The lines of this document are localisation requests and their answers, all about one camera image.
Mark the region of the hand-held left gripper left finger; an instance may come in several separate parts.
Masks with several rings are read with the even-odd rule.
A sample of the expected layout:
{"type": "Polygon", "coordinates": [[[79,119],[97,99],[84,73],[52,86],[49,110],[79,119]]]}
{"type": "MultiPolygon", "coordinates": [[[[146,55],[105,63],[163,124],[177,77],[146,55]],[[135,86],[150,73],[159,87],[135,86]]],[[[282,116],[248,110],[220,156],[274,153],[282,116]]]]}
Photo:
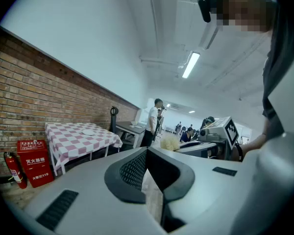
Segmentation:
{"type": "Polygon", "coordinates": [[[36,220],[64,191],[77,192],[55,233],[59,235],[165,235],[145,204],[125,203],[104,182],[107,168],[138,149],[80,164],[46,186],[25,207],[36,220]]]}

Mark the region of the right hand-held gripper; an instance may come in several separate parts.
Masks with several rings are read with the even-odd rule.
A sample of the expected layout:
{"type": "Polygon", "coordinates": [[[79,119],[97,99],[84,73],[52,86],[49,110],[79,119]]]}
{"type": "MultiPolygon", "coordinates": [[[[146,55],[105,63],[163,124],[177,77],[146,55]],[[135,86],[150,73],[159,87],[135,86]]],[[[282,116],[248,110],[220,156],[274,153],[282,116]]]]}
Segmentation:
{"type": "Polygon", "coordinates": [[[204,125],[199,132],[198,140],[182,143],[178,152],[190,156],[210,158],[218,153],[218,146],[222,145],[221,154],[225,160],[231,160],[233,148],[236,147],[238,160],[243,160],[243,151],[238,143],[239,132],[232,117],[215,119],[204,125]]]}

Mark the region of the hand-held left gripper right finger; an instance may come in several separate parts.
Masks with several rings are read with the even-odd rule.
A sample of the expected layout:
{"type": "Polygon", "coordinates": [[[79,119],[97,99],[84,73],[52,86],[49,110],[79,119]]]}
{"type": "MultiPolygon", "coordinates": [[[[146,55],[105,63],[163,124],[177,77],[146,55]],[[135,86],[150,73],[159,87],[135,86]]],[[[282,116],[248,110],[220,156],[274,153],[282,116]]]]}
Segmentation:
{"type": "Polygon", "coordinates": [[[246,161],[147,149],[147,166],[163,191],[161,224],[148,235],[236,235],[246,197],[246,161]]]}

